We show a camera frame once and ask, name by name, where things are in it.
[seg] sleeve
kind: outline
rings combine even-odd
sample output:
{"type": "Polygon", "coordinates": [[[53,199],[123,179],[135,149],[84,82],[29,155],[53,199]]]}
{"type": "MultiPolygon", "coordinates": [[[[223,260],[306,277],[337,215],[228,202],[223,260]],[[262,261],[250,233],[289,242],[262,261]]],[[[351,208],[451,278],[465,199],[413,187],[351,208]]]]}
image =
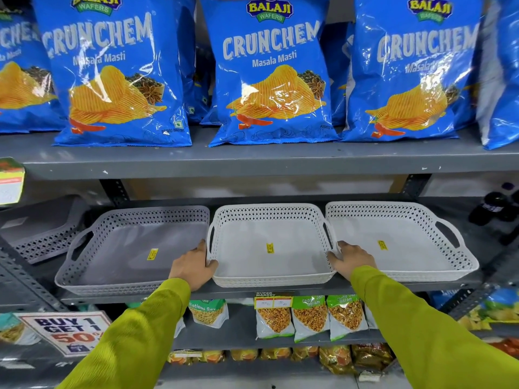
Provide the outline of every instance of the sleeve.
{"type": "Polygon", "coordinates": [[[517,387],[519,360],[479,340],[379,270],[351,276],[413,388],[517,387]]]}
{"type": "Polygon", "coordinates": [[[139,307],[126,310],[56,389],[152,389],[166,362],[191,291],[169,279],[139,307]]]}

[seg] potato chip image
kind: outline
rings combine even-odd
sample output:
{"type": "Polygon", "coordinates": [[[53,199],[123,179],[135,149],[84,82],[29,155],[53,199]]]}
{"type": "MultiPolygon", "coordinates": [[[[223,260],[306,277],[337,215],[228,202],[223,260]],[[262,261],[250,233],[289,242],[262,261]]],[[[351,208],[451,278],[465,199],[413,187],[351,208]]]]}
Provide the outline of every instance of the potato chip image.
{"type": "Polygon", "coordinates": [[[326,102],[315,98],[294,68],[280,65],[265,80],[243,87],[242,97],[228,104],[227,109],[234,110],[231,116],[287,120],[312,113],[324,105],[326,102]]]}
{"type": "Polygon", "coordinates": [[[69,97],[70,119],[77,122],[73,123],[73,132],[80,134],[102,128],[88,127],[93,123],[123,124],[167,109],[150,105],[144,94],[111,65],[103,67],[94,79],[70,89],[69,97]]]}
{"type": "Polygon", "coordinates": [[[11,61],[0,71],[0,109],[21,109],[57,98],[11,61]]]}
{"type": "Polygon", "coordinates": [[[424,130],[445,115],[448,105],[441,84],[420,84],[404,93],[392,95],[386,106],[367,110],[366,113],[375,117],[370,121],[375,124],[376,130],[372,136],[380,138],[383,135],[405,134],[403,131],[391,131],[396,128],[424,130]]]}

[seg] bottle label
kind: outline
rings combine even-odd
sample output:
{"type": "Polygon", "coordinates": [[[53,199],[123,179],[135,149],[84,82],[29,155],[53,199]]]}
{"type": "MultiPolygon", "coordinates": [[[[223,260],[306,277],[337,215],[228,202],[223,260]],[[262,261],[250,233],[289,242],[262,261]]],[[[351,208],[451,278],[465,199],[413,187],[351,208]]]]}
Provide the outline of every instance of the bottle label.
{"type": "Polygon", "coordinates": [[[489,205],[487,203],[483,203],[481,205],[484,209],[487,209],[489,212],[493,212],[493,213],[499,213],[501,210],[503,210],[502,207],[499,207],[499,206],[492,206],[492,205],[489,205]]]}

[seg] star anise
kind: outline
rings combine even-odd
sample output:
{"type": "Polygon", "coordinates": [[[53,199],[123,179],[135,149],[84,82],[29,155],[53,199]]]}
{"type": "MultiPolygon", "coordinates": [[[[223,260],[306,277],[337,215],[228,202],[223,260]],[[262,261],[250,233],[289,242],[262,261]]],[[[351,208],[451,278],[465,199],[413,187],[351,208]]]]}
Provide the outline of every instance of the star anise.
{"type": "Polygon", "coordinates": [[[152,105],[156,104],[157,102],[162,102],[162,94],[160,93],[158,86],[144,82],[142,83],[142,87],[139,87],[139,91],[152,105]]]}
{"type": "Polygon", "coordinates": [[[321,99],[324,95],[324,86],[325,83],[319,77],[313,77],[310,83],[308,83],[308,87],[317,99],[321,99]]]}

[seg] person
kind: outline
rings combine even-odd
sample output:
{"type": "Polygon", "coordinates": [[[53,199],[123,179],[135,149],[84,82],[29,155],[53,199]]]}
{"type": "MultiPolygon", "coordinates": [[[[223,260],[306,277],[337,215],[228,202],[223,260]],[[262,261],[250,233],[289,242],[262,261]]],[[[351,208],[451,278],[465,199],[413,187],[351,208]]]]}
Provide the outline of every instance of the person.
{"type": "MultiPolygon", "coordinates": [[[[339,242],[332,267],[351,282],[415,389],[519,386],[519,360],[479,340],[377,269],[359,246],[339,242]]],[[[169,279],[140,307],[126,310],[56,389],[152,389],[169,355],[192,291],[213,276],[205,241],[173,261],[169,279]]]]}

